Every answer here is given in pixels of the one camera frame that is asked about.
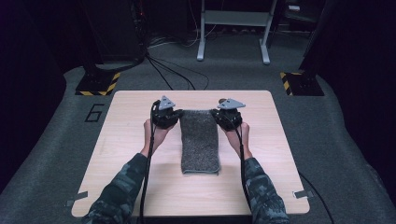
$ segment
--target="camouflage sleeve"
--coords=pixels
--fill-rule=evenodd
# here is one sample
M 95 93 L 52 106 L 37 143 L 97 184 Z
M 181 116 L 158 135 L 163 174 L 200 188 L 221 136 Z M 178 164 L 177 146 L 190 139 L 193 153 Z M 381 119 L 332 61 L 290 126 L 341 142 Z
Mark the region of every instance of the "camouflage sleeve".
M 290 223 L 282 198 L 255 158 L 245 160 L 245 177 L 253 223 Z
M 82 219 L 82 223 L 126 223 L 134 211 L 134 201 L 142 186 L 147 158 L 137 153 L 123 165 Z

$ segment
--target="wrist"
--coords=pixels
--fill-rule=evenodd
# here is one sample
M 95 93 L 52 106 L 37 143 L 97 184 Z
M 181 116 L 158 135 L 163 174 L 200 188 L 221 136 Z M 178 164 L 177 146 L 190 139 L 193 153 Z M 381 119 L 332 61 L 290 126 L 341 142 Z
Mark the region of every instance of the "wrist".
M 140 151 L 140 154 L 142 154 L 143 156 L 148 158 L 149 157 L 149 149 L 146 147 L 143 147 L 143 149 Z
M 244 146 L 244 160 L 250 159 L 253 157 L 250 149 L 247 146 Z

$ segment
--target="wooden table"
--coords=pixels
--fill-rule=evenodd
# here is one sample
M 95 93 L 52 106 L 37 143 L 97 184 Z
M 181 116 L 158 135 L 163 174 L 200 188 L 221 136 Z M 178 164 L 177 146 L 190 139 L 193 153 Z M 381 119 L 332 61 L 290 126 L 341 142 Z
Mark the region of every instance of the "wooden table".
M 174 109 L 212 109 L 220 98 L 232 98 L 246 107 L 239 108 L 250 125 L 249 146 L 253 156 L 271 177 L 283 198 L 288 214 L 309 211 L 306 198 L 292 192 L 303 185 L 290 152 L 286 135 L 269 91 L 118 91 L 108 110 L 91 161 L 79 192 L 88 197 L 75 201 L 72 214 L 82 217 L 102 189 L 132 156 L 143 147 L 143 123 L 149 118 L 154 101 L 167 96 Z M 155 152 L 145 201 L 147 217 L 249 215 L 240 183 L 240 162 L 219 129 L 219 175 L 181 173 L 181 131 L 177 124 Z M 140 194 L 134 206 L 139 214 Z

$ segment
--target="folded towel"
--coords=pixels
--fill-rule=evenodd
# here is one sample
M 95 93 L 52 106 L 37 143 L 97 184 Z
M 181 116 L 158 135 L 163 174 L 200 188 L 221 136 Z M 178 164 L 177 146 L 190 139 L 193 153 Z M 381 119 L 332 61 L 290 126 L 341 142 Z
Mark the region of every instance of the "folded towel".
M 219 134 L 209 110 L 184 110 L 180 118 L 183 174 L 219 173 Z

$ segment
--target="cable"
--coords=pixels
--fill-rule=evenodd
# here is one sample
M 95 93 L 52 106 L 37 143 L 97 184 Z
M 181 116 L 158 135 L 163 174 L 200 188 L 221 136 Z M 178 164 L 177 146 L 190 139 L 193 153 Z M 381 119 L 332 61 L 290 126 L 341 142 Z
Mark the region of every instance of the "cable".
M 193 73 L 196 73 L 196 74 L 198 74 L 198 75 L 201 75 L 201 76 L 205 77 L 205 78 L 206 78 L 206 85 L 205 85 L 205 87 L 204 87 L 204 90 L 206 90 L 207 86 L 209 85 L 209 77 L 207 77 L 206 75 L 204 75 L 204 74 L 202 74 L 202 73 L 199 73 L 199 72 L 196 72 L 196 71 L 194 71 L 194 70 L 191 70 L 190 68 L 186 68 L 186 67 L 180 66 L 180 65 L 178 65 L 178 64 L 176 64 L 176 63 L 168 62 L 168 61 L 166 61 L 166 60 L 164 60 L 164 59 L 159 59 L 159 58 L 155 58 L 155 57 L 152 57 L 152 56 L 150 56 L 150 58 L 151 58 L 151 59 L 155 59 L 155 60 L 157 60 L 157 61 L 162 61 L 162 62 L 165 62 L 165 63 L 170 63 L 170 64 L 172 64 L 172 65 L 174 65 L 174 66 L 180 67 L 180 68 L 182 68 L 182 69 L 188 70 L 188 71 L 190 71 L 190 72 L 193 72 Z
M 233 125 L 233 129 L 236 132 L 236 135 L 238 135 L 238 139 L 239 139 L 239 155 L 240 155 L 240 159 L 241 159 L 241 182 L 242 182 L 242 189 L 244 191 L 245 194 L 245 198 L 247 200 L 247 205 L 249 210 L 251 210 L 251 206 L 250 206 L 250 199 L 248 197 L 248 189 L 247 189 L 247 185 L 246 185 L 246 178 L 245 178 L 245 152 L 244 152 L 244 145 L 242 143 L 242 127 L 241 127 L 241 133 L 238 132 L 237 128 L 235 127 L 235 125 L 233 124 L 233 122 L 225 115 L 223 115 L 224 118 L 226 118 L 228 121 L 230 121 L 230 123 Z
M 146 166 L 146 173 L 145 173 L 145 182 L 143 184 L 143 189 L 142 189 L 142 196 L 140 199 L 140 211 L 139 211 L 139 220 L 140 223 L 144 224 L 144 209 L 145 209 L 145 199 L 146 199 L 146 191 L 148 188 L 148 182 L 149 182 L 149 167 L 151 164 L 151 157 L 152 157 L 152 148 L 154 146 L 154 134 L 157 126 L 153 128 L 153 123 L 152 123 L 152 111 L 154 109 L 154 106 L 159 104 L 160 101 L 156 101 L 152 104 L 151 110 L 150 110 L 150 119 L 149 119 L 149 125 L 150 125 L 150 132 L 151 132 L 151 137 L 149 139 L 149 148 L 148 148 L 148 164 Z
M 192 82 L 191 82 L 188 78 L 184 77 L 183 75 L 181 75 L 180 73 L 176 72 L 175 70 L 173 70 L 173 69 L 171 69 L 171 68 L 165 66 L 163 63 L 158 62 L 156 59 L 154 59 L 154 58 L 152 58 L 152 57 L 150 57 L 150 59 L 151 59 L 152 61 L 154 61 L 155 63 L 157 63 L 162 69 L 168 71 L 169 73 L 173 73 L 173 74 L 177 75 L 178 77 L 182 77 L 183 79 L 185 79 L 185 80 L 187 81 L 187 83 L 191 84 L 192 88 L 193 88 L 194 90 L 196 90 L 195 87 L 194 87 L 194 85 L 192 84 Z
M 155 70 L 157 70 L 157 72 L 160 74 L 160 76 L 163 78 L 163 80 L 165 81 L 166 85 L 168 85 L 169 89 L 171 89 L 171 91 L 173 90 L 173 88 L 171 87 L 171 85 L 169 84 L 169 82 L 166 80 L 166 78 L 163 76 L 163 73 L 154 65 L 154 63 L 151 61 L 150 57 L 146 55 L 146 58 L 148 59 L 148 61 L 151 63 L 151 65 L 155 68 Z
M 334 223 L 334 219 L 332 219 L 332 214 L 330 213 L 329 207 L 327 206 L 327 204 L 324 202 L 323 198 L 320 196 L 319 192 L 317 189 L 315 189 L 314 185 L 312 185 L 312 183 L 300 172 L 298 171 L 298 174 L 309 184 L 309 186 L 311 186 L 311 188 L 317 193 L 318 197 L 320 198 L 320 200 L 323 203 L 324 208 L 326 209 L 327 215 L 330 218 L 330 221 L 332 222 L 332 224 Z
M 163 43 L 166 43 L 164 41 L 166 41 L 167 39 L 172 39 L 172 38 L 167 37 L 167 36 L 152 37 L 152 39 L 150 39 L 150 41 L 149 41 L 149 45 L 151 46 L 150 48 L 156 47 L 157 45 L 161 45 Z
M 199 39 L 198 25 L 197 25 L 197 21 L 195 20 L 194 14 L 192 13 L 191 0 L 189 0 L 189 6 L 190 6 L 190 12 L 191 12 L 191 15 L 192 15 L 192 20 L 194 21 L 194 24 L 195 24 L 196 37 L 195 37 L 195 40 L 192 41 L 191 44 L 189 44 L 189 45 L 182 45 L 182 46 L 187 47 L 187 48 L 188 48 L 188 47 L 191 47 L 192 45 L 194 45 L 194 44 L 197 42 L 197 40 Z
M 167 45 L 167 44 L 177 44 L 178 42 L 176 42 L 176 41 L 173 41 L 173 42 L 163 42 L 163 43 L 161 43 L 161 44 L 157 44 L 157 45 L 154 45 L 154 46 L 150 46 L 150 47 L 148 47 L 149 49 L 153 49 L 153 48 L 157 48 L 157 47 L 159 47 L 159 46 L 162 46 L 162 45 Z
M 224 0 L 221 1 L 221 11 L 223 10 L 223 7 L 224 7 Z M 206 38 L 208 35 L 210 35 L 210 33 L 212 33 L 212 31 L 216 28 L 216 26 L 217 26 L 217 24 L 215 24 L 215 25 L 213 26 L 213 28 L 207 33 L 207 35 L 205 35 L 205 38 Z
M 164 81 L 166 82 L 166 84 L 168 85 L 169 89 L 173 90 L 173 88 L 171 87 L 171 85 L 170 85 L 169 82 L 166 80 L 166 78 L 164 77 L 163 73 L 159 70 L 158 67 L 160 67 L 161 69 L 163 69 L 163 70 L 165 70 L 165 71 L 167 71 L 167 72 L 169 72 L 169 73 L 171 73 L 171 74 L 174 74 L 174 75 L 176 75 L 176 76 L 178 76 L 178 77 L 183 78 L 184 80 L 186 80 L 186 82 L 187 82 L 187 84 L 188 84 L 188 90 L 190 89 L 190 85 L 191 85 L 191 86 L 192 86 L 192 89 L 196 91 L 196 88 L 195 88 L 194 84 L 193 84 L 188 78 L 186 78 L 185 76 L 181 75 L 179 72 L 177 72 L 177 71 L 175 71 L 175 70 L 169 68 L 169 67 L 166 66 L 165 64 L 159 62 L 159 61 L 164 61 L 164 62 L 166 62 L 165 60 L 156 59 L 156 58 L 153 58 L 153 57 L 151 57 L 151 56 L 149 56 L 149 55 L 146 55 L 146 58 L 147 58 L 148 61 L 151 63 L 151 65 L 157 70 L 157 72 L 161 75 L 161 77 L 163 78 L 163 80 L 164 80 Z M 206 77 L 206 80 L 207 80 L 206 86 L 205 86 L 205 89 L 206 89 L 207 85 L 209 84 L 209 81 L 208 81 L 209 79 L 208 79 L 207 76 L 205 76 L 205 75 L 203 75 L 203 74 L 200 74 L 200 75 Z

